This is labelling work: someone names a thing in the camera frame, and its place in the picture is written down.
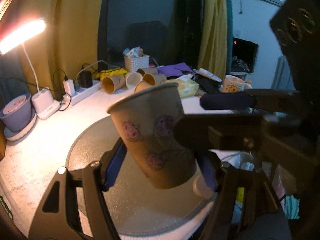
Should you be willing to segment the white phone charger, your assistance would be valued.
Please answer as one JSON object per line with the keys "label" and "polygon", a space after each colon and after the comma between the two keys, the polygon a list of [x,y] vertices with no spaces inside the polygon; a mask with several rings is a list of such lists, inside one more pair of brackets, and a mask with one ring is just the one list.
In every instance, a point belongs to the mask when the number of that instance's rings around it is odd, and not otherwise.
{"label": "white phone charger", "polygon": [[69,94],[71,97],[75,96],[74,82],[71,79],[63,81],[63,87],[66,94]]}

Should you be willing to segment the black laptop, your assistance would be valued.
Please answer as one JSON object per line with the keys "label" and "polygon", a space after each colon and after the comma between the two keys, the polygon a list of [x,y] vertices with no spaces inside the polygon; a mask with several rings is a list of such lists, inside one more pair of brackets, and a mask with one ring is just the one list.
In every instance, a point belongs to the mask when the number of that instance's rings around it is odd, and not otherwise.
{"label": "black laptop", "polygon": [[234,37],[231,72],[253,73],[258,50],[258,44]]}

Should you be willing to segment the round grey placemat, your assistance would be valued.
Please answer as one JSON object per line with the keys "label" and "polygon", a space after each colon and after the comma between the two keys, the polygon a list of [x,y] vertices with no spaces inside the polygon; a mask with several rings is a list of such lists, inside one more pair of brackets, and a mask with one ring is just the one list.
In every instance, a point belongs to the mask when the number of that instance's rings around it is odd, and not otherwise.
{"label": "round grey placemat", "polygon": [[[73,143],[67,168],[78,170],[99,160],[118,138],[110,117],[95,122]],[[155,189],[127,154],[115,184],[104,193],[121,239],[188,239],[213,207],[212,201],[194,193],[193,181],[173,189]]]}

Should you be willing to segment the yellow plastic bag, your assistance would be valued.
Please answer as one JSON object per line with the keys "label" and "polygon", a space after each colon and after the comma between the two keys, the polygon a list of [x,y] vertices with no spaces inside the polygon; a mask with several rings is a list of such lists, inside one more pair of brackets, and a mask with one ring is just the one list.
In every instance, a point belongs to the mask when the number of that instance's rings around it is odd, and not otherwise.
{"label": "yellow plastic bag", "polygon": [[108,70],[102,70],[99,72],[98,77],[100,78],[100,81],[103,81],[106,77],[111,76],[125,76],[128,73],[128,71],[125,68],[117,67],[114,69],[108,69]]}

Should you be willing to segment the white power strip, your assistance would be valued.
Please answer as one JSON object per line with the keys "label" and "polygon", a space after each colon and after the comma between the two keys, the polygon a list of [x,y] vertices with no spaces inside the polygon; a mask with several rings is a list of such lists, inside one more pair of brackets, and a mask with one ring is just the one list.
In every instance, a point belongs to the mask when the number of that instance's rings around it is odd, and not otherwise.
{"label": "white power strip", "polygon": [[89,88],[79,88],[74,96],[63,96],[63,103],[66,104],[66,106],[72,107],[79,103],[80,101],[86,99],[87,97],[91,96],[92,94],[96,93],[98,90],[101,89],[101,83],[98,80],[93,81],[93,85]]}

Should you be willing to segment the white desk lamp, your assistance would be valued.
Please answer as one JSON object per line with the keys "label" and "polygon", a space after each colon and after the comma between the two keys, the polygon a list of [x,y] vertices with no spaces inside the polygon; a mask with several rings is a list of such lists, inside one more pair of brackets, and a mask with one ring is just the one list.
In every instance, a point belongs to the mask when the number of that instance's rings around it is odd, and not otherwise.
{"label": "white desk lamp", "polygon": [[19,24],[13,30],[10,30],[8,34],[1,37],[1,55],[7,54],[17,46],[21,46],[23,49],[36,81],[37,93],[31,97],[31,101],[37,116],[41,120],[46,120],[56,113],[60,108],[60,103],[53,98],[49,87],[40,89],[35,68],[25,48],[25,42],[44,32],[45,28],[44,18],[35,18]]}

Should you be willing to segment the lying white paper cup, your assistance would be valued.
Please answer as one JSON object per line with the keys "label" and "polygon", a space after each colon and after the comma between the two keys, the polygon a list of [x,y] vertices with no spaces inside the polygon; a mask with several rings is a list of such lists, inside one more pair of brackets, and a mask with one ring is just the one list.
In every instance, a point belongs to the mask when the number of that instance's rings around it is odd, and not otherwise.
{"label": "lying white paper cup", "polygon": [[138,72],[128,72],[125,75],[125,83],[128,89],[135,89],[136,85],[142,81],[143,76]]}

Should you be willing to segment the flower-printed paper cup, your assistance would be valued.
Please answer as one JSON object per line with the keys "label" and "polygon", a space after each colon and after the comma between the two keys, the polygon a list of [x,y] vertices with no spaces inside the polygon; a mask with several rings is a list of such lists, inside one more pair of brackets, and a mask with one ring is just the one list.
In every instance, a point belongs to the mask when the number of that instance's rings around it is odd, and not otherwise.
{"label": "flower-printed paper cup", "polygon": [[107,112],[129,153],[149,183],[170,189],[196,172],[194,155],[174,138],[184,115],[177,83],[164,83],[124,97]]}

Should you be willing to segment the lying brown paper cup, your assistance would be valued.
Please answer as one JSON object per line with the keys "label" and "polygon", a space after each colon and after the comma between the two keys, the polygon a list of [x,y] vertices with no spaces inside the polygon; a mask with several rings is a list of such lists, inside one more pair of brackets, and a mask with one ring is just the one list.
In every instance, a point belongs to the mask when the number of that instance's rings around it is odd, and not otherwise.
{"label": "lying brown paper cup", "polygon": [[102,85],[107,94],[113,94],[125,86],[125,77],[122,75],[107,76],[102,80]]}

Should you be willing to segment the brown paper cup front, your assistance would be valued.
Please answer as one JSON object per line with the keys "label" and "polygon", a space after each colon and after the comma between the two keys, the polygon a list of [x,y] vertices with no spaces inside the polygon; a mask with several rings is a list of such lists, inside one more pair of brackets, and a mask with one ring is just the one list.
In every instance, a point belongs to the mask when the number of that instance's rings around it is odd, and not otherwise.
{"label": "brown paper cup front", "polygon": [[142,90],[145,90],[145,89],[148,89],[148,88],[150,88],[150,87],[152,87],[152,85],[150,85],[150,84],[147,83],[146,81],[140,81],[140,82],[136,85],[134,92],[135,92],[135,93],[138,93],[138,92],[140,92],[140,91],[142,91]]}

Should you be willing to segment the white plate under bowl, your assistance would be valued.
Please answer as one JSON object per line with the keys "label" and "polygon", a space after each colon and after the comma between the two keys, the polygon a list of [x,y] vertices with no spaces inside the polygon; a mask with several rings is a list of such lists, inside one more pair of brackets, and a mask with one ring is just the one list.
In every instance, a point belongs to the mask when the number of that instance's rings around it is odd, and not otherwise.
{"label": "white plate under bowl", "polygon": [[27,135],[33,126],[35,125],[35,122],[37,120],[36,111],[34,108],[31,109],[31,118],[29,123],[25,126],[25,128],[21,129],[18,132],[12,132],[10,129],[5,127],[4,129],[4,136],[8,141],[17,141],[22,139],[25,135]]}

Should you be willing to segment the purple cloth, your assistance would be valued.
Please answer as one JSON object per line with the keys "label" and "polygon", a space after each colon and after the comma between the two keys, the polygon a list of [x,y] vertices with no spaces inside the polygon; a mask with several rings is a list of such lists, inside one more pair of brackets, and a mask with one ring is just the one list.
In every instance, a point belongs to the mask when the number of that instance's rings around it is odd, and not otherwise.
{"label": "purple cloth", "polygon": [[163,74],[166,77],[180,77],[186,74],[194,74],[192,68],[190,68],[186,63],[178,63],[172,65],[161,66],[157,68],[158,74]]}

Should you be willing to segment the brown paper cup rear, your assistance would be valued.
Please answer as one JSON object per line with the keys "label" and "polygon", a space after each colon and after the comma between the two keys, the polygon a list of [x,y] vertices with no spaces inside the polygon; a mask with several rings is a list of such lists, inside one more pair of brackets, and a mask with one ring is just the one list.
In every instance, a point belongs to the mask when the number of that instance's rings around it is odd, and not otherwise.
{"label": "brown paper cup rear", "polygon": [[139,69],[137,69],[137,72],[139,74],[141,74],[142,76],[144,76],[145,74],[152,74],[152,75],[158,74],[158,70],[155,67],[152,67],[152,68],[139,68]]}

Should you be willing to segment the white woven basket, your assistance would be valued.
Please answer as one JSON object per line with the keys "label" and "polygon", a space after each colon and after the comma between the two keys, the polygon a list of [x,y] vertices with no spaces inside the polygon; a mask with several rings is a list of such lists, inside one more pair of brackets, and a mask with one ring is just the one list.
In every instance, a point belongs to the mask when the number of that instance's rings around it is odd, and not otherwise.
{"label": "white woven basket", "polygon": [[134,58],[124,57],[125,69],[128,72],[136,72],[140,68],[148,68],[149,58],[149,55]]}

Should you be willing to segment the black power adapter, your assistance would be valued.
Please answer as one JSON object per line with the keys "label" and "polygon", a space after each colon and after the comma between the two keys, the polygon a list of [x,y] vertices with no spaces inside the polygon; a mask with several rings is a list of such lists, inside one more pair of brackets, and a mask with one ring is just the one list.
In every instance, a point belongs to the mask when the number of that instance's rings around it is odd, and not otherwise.
{"label": "black power adapter", "polygon": [[90,71],[83,71],[80,73],[80,87],[89,88],[93,85],[92,73]]}

